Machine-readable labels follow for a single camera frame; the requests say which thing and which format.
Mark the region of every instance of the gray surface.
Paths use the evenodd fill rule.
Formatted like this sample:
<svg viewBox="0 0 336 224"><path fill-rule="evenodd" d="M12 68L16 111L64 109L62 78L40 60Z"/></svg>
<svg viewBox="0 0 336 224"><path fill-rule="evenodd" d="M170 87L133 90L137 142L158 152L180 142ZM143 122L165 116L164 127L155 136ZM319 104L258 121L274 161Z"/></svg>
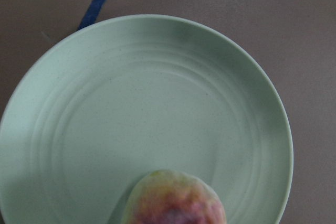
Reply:
<svg viewBox="0 0 336 224"><path fill-rule="evenodd" d="M1 114L23 74L76 30L90 2L1 0ZM295 148L281 224L336 223L335 0L107 0L99 20L139 13L200 22L257 60L283 100Z"/></svg>

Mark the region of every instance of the light green plate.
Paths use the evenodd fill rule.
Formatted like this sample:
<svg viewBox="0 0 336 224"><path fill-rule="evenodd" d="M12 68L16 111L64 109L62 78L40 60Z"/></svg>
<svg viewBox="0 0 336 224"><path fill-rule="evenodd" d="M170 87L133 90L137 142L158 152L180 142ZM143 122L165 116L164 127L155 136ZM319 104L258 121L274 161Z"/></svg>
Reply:
<svg viewBox="0 0 336 224"><path fill-rule="evenodd" d="M106 20L29 70L0 128L8 224L119 223L148 172L200 177L229 224L278 223L293 149L279 96L230 39L181 18Z"/></svg>

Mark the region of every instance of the peach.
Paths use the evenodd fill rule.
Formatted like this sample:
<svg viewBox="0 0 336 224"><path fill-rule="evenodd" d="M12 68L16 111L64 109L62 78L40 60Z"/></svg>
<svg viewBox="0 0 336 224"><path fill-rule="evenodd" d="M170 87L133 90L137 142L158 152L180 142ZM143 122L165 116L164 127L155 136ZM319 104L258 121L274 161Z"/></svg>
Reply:
<svg viewBox="0 0 336 224"><path fill-rule="evenodd" d="M219 197L202 180L157 170L133 188L122 224L226 224L226 216Z"/></svg>

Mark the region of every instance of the plate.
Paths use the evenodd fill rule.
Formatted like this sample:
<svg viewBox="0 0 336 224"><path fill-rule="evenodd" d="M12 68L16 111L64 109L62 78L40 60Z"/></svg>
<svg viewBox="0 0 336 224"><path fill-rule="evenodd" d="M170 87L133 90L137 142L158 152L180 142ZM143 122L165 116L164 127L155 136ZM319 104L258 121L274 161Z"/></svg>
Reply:
<svg viewBox="0 0 336 224"><path fill-rule="evenodd" d="M291 185L274 86L238 45L186 19L74 33L26 73L1 121L7 224L119 223L131 188L160 168L211 185L229 224L278 223Z"/></svg>

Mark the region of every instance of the blue tape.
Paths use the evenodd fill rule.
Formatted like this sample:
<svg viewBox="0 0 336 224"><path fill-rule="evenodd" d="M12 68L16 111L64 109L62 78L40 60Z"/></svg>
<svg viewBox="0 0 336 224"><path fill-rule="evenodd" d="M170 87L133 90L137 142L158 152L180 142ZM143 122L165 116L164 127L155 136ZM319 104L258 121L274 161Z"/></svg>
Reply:
<svg viewBox="0 0 336 224"><path fill-rule="evenodd" d="M92 0L77 30L92 25L96 21L104 2L105 0Z"/></svg>

